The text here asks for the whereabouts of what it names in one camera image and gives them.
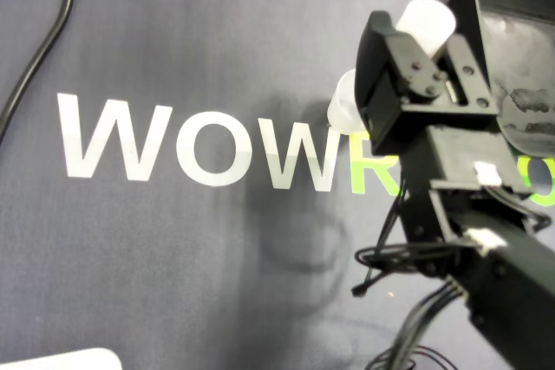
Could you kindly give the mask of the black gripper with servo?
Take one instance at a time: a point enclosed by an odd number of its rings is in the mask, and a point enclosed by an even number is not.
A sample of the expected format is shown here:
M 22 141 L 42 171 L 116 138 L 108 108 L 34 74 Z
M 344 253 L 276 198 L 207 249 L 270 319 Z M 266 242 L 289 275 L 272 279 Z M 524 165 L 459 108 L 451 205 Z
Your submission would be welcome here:
M 356 57 L 356 101 L 363 107 L 372 153 L 402 154 L 428 126 L 482 129 L 497 107 L 466 38 L 446 44 L 447 71 L 387 12 L 370 14 Z

